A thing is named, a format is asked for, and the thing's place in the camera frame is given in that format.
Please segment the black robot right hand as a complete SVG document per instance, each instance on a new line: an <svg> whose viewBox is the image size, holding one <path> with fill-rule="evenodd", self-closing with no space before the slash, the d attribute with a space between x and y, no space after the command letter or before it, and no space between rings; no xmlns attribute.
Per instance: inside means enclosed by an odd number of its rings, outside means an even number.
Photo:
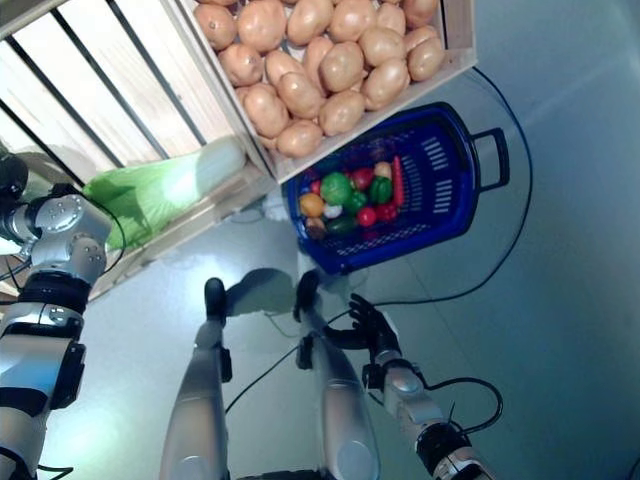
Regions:
<svg viewBox="0 0 640 480"><path fill-rule="evenodd" d="M343 350L367 350L372 362L381 358L401 358L398 337L384 314L364 297L353 293L349 301L350 329L323 327L324 336Z"/></svg>

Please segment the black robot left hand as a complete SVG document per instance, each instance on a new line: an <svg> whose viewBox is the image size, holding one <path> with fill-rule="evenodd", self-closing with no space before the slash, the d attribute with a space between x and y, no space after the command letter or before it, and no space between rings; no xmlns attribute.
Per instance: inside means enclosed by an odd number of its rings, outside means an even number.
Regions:
<svg viewBox="0 0 640 480"><path fill-rule="evenodd" d="M1 157L0 168L1 199L20 200L28 183L27 165L18 156L6 153Z"/></svg>

